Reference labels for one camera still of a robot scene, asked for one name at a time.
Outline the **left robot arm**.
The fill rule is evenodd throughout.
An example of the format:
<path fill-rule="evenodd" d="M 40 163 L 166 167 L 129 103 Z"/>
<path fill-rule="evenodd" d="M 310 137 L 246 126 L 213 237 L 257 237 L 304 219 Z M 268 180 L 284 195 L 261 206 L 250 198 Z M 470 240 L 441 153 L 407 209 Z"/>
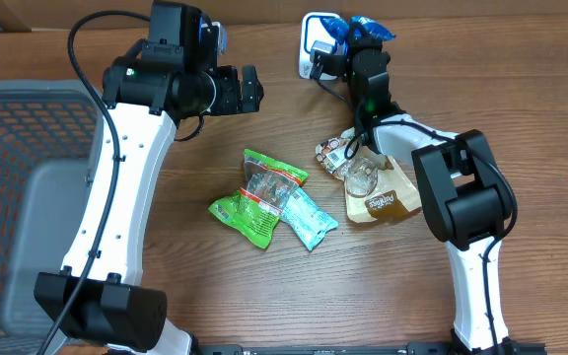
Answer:
<path fill-rule="evenodd" d="M 200 9 L 157 1 L 149 34 L 117 57 L 90 95 L 103 117 L 91 191 L 75 239 L 34 296 L 51 331 L 133 354 L 192 354 L 168 319 L 164 292 L 145 288 L 143 241 L 161 165 L 182 120 L 256 112 L 255 68 L 219 66 L 221 25 Z"/>

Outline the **teal snack packet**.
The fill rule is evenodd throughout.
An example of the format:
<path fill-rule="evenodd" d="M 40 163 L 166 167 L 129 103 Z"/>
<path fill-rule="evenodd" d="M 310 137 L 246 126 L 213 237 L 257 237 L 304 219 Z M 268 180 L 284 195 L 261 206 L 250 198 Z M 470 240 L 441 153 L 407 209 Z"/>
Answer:
<path fill-rule="evenodd" d="M 338 227 L 338 222 L 320 210 L 300 187 L 290 194 L 281 219 L 293 229 L 308 251 L 313 251 L 327 232 Z"/>

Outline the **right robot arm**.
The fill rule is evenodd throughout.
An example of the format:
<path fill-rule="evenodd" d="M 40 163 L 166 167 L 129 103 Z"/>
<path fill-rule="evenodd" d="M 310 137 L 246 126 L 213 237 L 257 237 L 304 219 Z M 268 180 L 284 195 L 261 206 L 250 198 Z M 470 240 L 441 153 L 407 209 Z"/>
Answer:
<path fill-rule="evenodd" d="M 348 85 L 354 136 L 348 159 L 366 146 L 374 153 L 405 156 L 415 171 L 422 212 L 449 256 L 456 315 L 457 354 L 514 354 L 503 320 L 498 262 L 502 240 L 518 218 L 515 193 L 496 165 L 485 135 L 456 134 L 416 122 L 391 98 L 390 55 L 378 39 L 345 42 L 336 76 Z"/>

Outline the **green snack bag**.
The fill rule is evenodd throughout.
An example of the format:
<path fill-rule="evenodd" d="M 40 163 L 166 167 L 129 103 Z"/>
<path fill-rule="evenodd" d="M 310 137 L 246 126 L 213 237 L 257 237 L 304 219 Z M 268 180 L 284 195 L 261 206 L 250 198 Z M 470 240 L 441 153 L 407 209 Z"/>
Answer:
<path fill-rule="evenodd" d="M 254 246 L 267 249 L 289 197 L 308 173 L 250 149 L 244 150 L 244 172 L 247 184 L 208 210 Z"/>

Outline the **beige cookie bag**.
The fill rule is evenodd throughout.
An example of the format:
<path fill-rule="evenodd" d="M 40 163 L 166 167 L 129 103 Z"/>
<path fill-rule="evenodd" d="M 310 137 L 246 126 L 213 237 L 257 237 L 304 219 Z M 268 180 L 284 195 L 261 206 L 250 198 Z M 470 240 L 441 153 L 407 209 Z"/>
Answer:
<path fill-rule="evenodd" d="M 351 143 L 354 130 L 316 146 L 316 159 L 344 183 L 347 218 L 354 223 L 397 224 L 421 212 L 416 186 L 393 157 Z"/>

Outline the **blue oreo packet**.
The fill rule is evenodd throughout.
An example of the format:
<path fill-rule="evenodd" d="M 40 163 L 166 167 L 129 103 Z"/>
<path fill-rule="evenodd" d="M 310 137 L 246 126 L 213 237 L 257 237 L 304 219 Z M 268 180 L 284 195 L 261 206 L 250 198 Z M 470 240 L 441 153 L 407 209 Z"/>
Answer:
<path fill-rule="evenodd" d="M 322 18 L 320 20 L 328 34 L 343 44 L 349 37 L 371 37 L 380 41 L 389 41 L 396 38 L 389 29 L 380 23 L 364 16 L 353 16 L 350 21 L 341 17 Z"/>

